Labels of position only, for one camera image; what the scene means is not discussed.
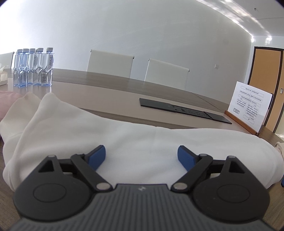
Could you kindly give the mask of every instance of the wooden sign stand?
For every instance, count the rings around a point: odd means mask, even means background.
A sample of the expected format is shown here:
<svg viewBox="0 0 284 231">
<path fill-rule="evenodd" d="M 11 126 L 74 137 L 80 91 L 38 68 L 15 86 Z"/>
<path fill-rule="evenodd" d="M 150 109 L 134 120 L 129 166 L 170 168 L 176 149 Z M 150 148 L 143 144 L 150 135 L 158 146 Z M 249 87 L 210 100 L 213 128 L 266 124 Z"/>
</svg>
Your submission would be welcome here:
<svg viewBox="0 0 284 231">
<path fill-rule="evenodd" d="M 245 128 L 248 132 L 250 132 L 253 135 L 258 136 L 259 133 L 256 132 L 254 129 L 252 129 L 250 126 L 248 126 L 247 124 L 245 124 L 243 121 L 241 121 L 239 118 L 235 117 L 232 113 L 225 111 L 225 114 L 227 116 L 229 116 L 231 119 L 233 119 L 234 121 L 236 121 L 239 125 L 241 125 L 243 128 Z"/>
</svg>

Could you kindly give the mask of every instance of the ceiling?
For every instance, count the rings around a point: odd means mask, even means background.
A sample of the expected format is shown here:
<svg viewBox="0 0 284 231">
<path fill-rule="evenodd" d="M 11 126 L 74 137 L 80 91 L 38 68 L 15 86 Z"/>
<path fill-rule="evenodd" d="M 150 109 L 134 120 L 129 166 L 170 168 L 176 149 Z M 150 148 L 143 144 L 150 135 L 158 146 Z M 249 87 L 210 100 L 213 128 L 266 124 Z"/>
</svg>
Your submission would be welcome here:
<svg viewBox="0 0 284 231">
<path fill-rule="evenodd" d="M 276 0 L 197 0 L 230 18 L 252 36 L 284 36 L 284 8 Z"/>
</svg>

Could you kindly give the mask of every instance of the white chair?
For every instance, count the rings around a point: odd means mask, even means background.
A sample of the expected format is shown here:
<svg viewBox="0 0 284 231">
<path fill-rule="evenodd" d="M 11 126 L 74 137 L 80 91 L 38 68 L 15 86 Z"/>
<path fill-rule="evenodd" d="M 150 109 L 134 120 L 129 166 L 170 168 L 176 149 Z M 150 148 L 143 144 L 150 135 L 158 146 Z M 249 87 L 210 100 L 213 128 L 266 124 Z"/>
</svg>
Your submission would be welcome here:
<svg viewBox="0 0 284 231">
<path fill-rule="evenodd" d="M 12 67 L 12 60 L 13 60 L 14 52 L 0 54 L 0 63 L 1 66 L 5 66 L 4 68 L 11 68 Z"/>
<path fill-rule="evenodd" d="M 189 69 L 149 59 L 145 81 L 185 90 Z"/>
<path fill-rule="evenodd" d="M 87 71 L 130 78 L 134 56 L 91 50 Z"/>
</svg>

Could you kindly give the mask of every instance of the orange door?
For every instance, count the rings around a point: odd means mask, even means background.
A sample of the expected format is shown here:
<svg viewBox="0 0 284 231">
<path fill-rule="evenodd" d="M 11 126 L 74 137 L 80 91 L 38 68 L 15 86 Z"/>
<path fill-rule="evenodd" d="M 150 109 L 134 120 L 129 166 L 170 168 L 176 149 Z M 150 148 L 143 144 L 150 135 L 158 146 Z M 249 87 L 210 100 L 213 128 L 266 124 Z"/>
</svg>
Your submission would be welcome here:
<svg viewBox="0 0 284 231">
<path fill-rule="evenodd" d="M 272 93 L 272 103 L 264 125 L 274 131 L 283 106 L 281 87 L 284 88 L 284 79 L 280 79 L 282 72 L 283 50 L 273 48 L 257 48 L 254 50 L 254 59 L 250 72 L 249 85 Z"/>
</svg>

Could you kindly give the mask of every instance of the wooden table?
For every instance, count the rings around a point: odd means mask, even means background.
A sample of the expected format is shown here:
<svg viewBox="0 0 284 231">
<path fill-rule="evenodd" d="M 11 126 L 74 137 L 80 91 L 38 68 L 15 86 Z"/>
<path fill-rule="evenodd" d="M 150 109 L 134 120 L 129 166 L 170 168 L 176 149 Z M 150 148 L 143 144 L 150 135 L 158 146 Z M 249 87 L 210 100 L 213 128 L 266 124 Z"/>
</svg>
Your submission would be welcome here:
<svg viewBox="0 0 284 231">
<path fill-rule="evenodd" d="M 8 77 L 12 76 L 11 70 L 5 71 L 8 72 Z M 244 128 L 223 114 L 228 108 L 228 105 L 223 102 L 191 92 L 135 79 L 84 71 L 54 69 L 52 87 L 29 86 L 20 89 L 17 87 L 14 88 L 12 78 L 8 78 L 8 84 L 0 86 L 0 90 L 12 90 L 22 95 L 28 91 L 32 91 L 40 98 L 48 92 L 53 92 L 62 101 L 93 114 L 120 121 L 171 129 L 211 127 L 248 133 Z M 229 125 L 151 108 L 141 108 L 139 97 L 223 115 L 233 124 Z M 261 128 L 259 137 L 272 145 L 275 145 L 278 141 L 283 142 L 265 127 Z M 0 139 L 0 167 L 3 171 L 2 146 L 3 141 Z M 269 194 L 271 202 L 264 219 L 275 229 L 279 229 L 284 225 L 284 189 L 282 189 L 280 183 L 277 183 L 269 188 Z M 13 192 L 1 177 L 0 226 L 3 229 L 9 228 L 19 219 L 12 202 L 12 195 Z"/>
</svg>

